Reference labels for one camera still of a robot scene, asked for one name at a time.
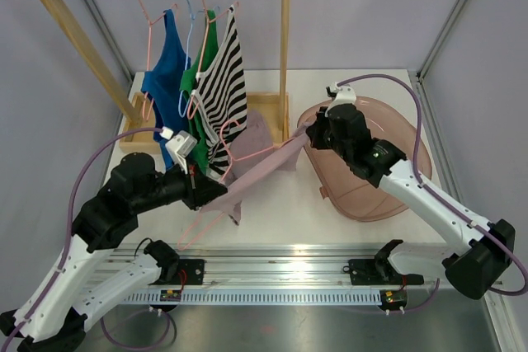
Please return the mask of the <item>aluminium frame post left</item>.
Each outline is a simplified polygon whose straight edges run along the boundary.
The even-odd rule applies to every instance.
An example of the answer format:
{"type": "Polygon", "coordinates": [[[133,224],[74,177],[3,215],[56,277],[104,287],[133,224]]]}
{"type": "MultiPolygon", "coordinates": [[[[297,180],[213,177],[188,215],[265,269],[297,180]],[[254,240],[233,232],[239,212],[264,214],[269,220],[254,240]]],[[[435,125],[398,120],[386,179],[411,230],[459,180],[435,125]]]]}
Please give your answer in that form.
{"type": "Polygon", "coordinates": [[[97,0],[82,0],[87,12],[91,16],[95,26],[97,27],[100,36],[104,40],[106,47],[111,52],[111,56],[115,63],[119,66],[120,75],[131,85],[134,81],[133,70],[128,61],[125,59],[117,40],[103,16],[97,0]]]}

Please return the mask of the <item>black white striped tank top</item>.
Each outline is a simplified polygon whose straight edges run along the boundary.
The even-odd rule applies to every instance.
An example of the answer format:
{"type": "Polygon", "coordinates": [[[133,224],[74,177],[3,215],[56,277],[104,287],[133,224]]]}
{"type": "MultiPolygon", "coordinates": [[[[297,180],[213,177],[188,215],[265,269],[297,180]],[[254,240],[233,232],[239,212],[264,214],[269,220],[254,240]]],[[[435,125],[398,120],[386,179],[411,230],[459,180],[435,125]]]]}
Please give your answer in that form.
{"type": "Polygon", "coordinates": [[[238,36],[236,11],[226,15],[226,27],[219,51],[206,72],[205,81],[194,90],[194,105],[201,115],[207,137],[208,167],[223,175],[229,165],[227,149],[247,128],[248,99],[243,55],[238,36]]]}

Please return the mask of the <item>pink translucent plastic basin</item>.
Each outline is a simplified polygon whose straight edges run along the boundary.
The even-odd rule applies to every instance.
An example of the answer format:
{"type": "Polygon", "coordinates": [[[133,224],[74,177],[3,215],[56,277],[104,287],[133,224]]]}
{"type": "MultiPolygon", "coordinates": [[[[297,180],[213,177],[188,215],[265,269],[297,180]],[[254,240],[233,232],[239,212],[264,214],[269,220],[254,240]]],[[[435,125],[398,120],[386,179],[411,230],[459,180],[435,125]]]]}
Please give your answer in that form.
{"type": "MultiPolygon", "coordinates": [[[[413,158],[416,128],[390,105],[360,96],[356,107],[365,115],[366,126],[375,138],[382,138],[413,158]]],[[[328,198],[336,211],[360,222],[392,217],[407,209],[393,196],[353,175],[346,163],[330,150],[316,150],[308,144],[305,152],[321,182],[321,196],[328,198]]]]}

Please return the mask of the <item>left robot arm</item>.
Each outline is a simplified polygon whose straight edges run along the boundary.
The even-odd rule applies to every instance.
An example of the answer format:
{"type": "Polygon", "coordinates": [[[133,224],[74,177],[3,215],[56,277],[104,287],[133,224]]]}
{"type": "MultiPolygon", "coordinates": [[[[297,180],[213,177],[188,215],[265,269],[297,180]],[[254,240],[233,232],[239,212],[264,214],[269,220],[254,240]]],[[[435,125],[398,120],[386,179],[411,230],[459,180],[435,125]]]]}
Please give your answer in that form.
{"type": "Polygon", "coordinates": [[[131,265],[81,295],[95,269],[139,226],[138,216],[178,201],[197,210],[226,192],[196,166],[161,173],[147,153],[123,157],[81,207],[67,245],[39,288],[22,307],[2,313],[2,333],[20,339],[20,351],[76,350],[93,325],[135,290],[184,278],[180,256],[157,240],[131,265]]]}

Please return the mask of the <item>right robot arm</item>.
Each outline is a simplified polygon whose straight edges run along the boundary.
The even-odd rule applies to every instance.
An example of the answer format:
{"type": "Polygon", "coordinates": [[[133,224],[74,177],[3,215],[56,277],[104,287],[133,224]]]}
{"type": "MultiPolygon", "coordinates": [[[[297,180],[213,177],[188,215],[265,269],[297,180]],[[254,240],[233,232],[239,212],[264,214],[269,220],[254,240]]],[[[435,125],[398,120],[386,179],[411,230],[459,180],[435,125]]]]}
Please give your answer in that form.
{"type": "Polygon", "coordinates": [[[393,283],[401,275],[445,277],[467,298],[480,299],[510,264],[518,262],[513,250],[515,229],[506,220],[495,223],[471,213],[445,191],[438,189],[397,146],[375,138],[364,114],[354,103],[322,106],[313,123],[298,129],[298,137],[249,167],[227,188],[224,195],[203,206],[203,211],[220,211],[238,220],[238,203],[260,180],[270,175],[299,150],[332,151],[348,169],[369,185],[393,196],[429,224],[450,246],[446,255],[428,260],[405,250],[403,241],[392,240],[378,252],[376,277],[393,283]]]}

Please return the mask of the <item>blue tank top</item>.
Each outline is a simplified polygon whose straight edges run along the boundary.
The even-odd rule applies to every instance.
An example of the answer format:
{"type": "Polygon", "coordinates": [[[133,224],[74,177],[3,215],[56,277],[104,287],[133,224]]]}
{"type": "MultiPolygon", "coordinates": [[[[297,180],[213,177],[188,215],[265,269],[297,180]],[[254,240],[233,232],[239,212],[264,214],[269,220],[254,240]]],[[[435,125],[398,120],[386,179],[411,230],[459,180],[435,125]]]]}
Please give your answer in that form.
{"type": "Polygon", "coordinates": [[[164,12],[165,40],[162,53],[154,68],[144,74],[141,92],[153,101],[155,127],[167,127],[175,134],[188,131],[188,120],[179,113],[179,97],[182,75],[190,58],[182,48],[177,32],[174,13],[164,12]]]}

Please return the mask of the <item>pink hanger under blue top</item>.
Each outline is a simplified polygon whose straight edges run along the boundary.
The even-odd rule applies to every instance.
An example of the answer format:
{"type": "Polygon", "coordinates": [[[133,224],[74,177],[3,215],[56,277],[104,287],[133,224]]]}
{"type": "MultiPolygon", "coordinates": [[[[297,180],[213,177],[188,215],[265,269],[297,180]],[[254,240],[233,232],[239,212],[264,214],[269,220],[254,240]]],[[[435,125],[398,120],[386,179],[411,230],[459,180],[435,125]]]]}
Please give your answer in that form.
{"type": "MultiPolygon", "coordinates": [[[[137,0],[138,3],[139,3],[139,6],[141,8],[141,11],[145,17],[145,20],[148,24],[148,39],[147,39],[147,59],[146,59],[146,68],[145,68],[145,73],[147,71],[150,71],[154,68],[154,66],[156,65],[152,65],[152,41],[153,41],[153,28],[159,23],[159,22],[162,22],[163,23],[163,16],[164,16],[164,12],[167,10],[167,9],[171,9],[174,13],[174,16],[175,16],[175,21],[176,21],[176,25],[177,25],[177,18],[178,18],[178,12],[179,12],[179,6],[178,4],[175,2],[173,3],[169,8],[165,9],[162,14],[156,18],[151,18],[143,1],[142,0],[137,0]]],[[[149,120],[150,118],[150,115],[151,113],[153,113],[153,101],[150,101],[148,98],[147,98],[147,95],[146,94],[143,94],[144,95],[144,104],[143,104],[143,107],[142,107],[142,110],[141,110],[141,117],[143,120],[149,120]]]]}

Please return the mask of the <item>aluminium frame post right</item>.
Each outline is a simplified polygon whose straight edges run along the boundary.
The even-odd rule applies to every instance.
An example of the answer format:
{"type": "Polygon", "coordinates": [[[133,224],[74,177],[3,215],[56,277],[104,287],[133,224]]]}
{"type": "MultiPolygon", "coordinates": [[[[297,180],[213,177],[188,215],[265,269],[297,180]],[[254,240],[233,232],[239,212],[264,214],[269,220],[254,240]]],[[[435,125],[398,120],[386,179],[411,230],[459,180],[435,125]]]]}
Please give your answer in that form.
{"type": "Polygon", "coordinates": [[[416,76],[420,83],[425,82],[427,74],[431,71],[436,59],[440,56],[446,41],[450,38],[452,31],[455,29],[465,9],[469,5],[469,2],[470,0],[455,0],[455,3],[450,9],[438,35],[436,36],[431,48],[427,52],[422,65],[417,70],[416,76]]]}

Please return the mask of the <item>pale pink tank top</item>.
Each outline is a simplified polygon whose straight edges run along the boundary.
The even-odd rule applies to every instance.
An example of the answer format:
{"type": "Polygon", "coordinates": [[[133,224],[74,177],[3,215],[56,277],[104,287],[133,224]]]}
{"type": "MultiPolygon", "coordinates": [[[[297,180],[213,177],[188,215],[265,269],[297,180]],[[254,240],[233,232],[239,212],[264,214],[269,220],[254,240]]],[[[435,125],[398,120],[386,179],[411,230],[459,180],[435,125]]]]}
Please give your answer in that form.
{"type": "Polygon", "coordinates": [[[241,203],[274,171],[295,171],[303,146],[309,142],[306,134],[311,124],[303,123],[292,139],[280,147],[272,144],[271,131],[263,116],[255,110],[247,113],[247,128],[229,145],[233,165],[224,178],[226,194],[202,207],[202,213],[220,211],[235,223],[240,223],[241,203]]]}

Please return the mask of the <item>aluminium frame post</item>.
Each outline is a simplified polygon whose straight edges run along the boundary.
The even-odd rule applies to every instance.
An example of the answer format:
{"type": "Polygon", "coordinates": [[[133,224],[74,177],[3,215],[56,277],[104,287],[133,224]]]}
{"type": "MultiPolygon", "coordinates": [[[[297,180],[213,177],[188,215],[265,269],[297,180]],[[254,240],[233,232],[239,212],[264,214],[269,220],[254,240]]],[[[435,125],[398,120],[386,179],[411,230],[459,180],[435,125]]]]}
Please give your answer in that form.
{"type": "Polygon", "coordinates": [[[100,36],[104,40],[106,47],[111,52],[111,56],[115,63],[119,66],[120,75],[131,85],[134,81],[133,70],[128,61],[125,59],[117,40],[103,16],[97,0],[82,0],[87,12],[91,16],[95,26],[97,27],[100,36]]]}
{"type": "Polygon", "coordinates": [[[416,76],[420,83],[425,82],[427,74],[431,71],[436,59],[440,56],[446,41],[450,38],[452,31],[455,29],[465,9],[469,5],[469,2],[470,0],[455,0],[455,3],[450,9],[438,35],[436,36],[431,48],[427,52],[422,65],[417,70],[416,76]]]}

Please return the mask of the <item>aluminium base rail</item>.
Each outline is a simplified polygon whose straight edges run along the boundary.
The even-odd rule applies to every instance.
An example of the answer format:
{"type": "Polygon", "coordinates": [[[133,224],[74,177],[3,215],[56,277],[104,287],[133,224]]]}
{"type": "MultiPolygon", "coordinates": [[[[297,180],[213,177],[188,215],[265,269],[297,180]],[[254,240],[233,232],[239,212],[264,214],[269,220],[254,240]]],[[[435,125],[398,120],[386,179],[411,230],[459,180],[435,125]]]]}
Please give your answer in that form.
{"type": "Polygon", "coordinates": [[[430,293],[441,270],[375,271],[372,249],[289,246],[285,249],[195,249],[180,255],[166,283],[147,280],[130,249],[105,259],[84,286],[82,307],[141,306],[380,306],[388,292],[430,293]]]}

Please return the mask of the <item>green tank top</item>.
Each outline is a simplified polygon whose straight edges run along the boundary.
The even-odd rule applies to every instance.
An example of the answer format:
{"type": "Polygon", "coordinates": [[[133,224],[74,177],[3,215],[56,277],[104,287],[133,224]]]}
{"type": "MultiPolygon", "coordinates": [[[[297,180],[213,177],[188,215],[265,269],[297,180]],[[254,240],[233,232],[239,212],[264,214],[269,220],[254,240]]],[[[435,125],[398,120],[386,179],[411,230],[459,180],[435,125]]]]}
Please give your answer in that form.
{"type": "MultiPolygon", "coordinates": [[[[194,90],[197,90],[198,87],[200,87],[205,81],[206,72],[210,69],[218,51],[219,44],[215,22],[210,25],[199,81],[196,81],[196,70],[198,67],[200,54],[197,55],[196,61],[182,75],[180,92],[183,92],[183,96],[186,100],[189,100],[191,93],[194,90]]],[[[192,120],[188,120],[187,117],[184,117],[184,120],[188,122],[188,132],[197,140],[196,146],[191,151],[192,158],[201,171],[206,172],[209,163],[208,148],[205,141],[207,135],[203,127],[201,115],[199,112],[196,112],[192,120]]]]}

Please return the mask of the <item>wooden clothes rack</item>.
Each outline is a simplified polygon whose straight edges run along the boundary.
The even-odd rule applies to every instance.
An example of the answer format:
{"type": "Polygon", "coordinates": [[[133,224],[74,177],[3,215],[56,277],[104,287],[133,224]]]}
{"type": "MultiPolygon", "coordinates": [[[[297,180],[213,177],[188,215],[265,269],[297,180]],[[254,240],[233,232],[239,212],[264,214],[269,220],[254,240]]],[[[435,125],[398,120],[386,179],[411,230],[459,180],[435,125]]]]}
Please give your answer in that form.
{"type": "MultiPolygon", "coordinates": [[[[123,115],[120,131],[129,132],[138,127],[152,126],[153,122],[146,120],[140,110],[146,100],[139,94],[128,98],[64,0],[40,1],[120,109],[123,115]]],[[[247,95],[248,107],[264,116],[276,144],[283,143],[290,135],[289,97],[286,91],[290,0],[281,0],[280,18],[279,91],[251,92],[247,95]]]]}

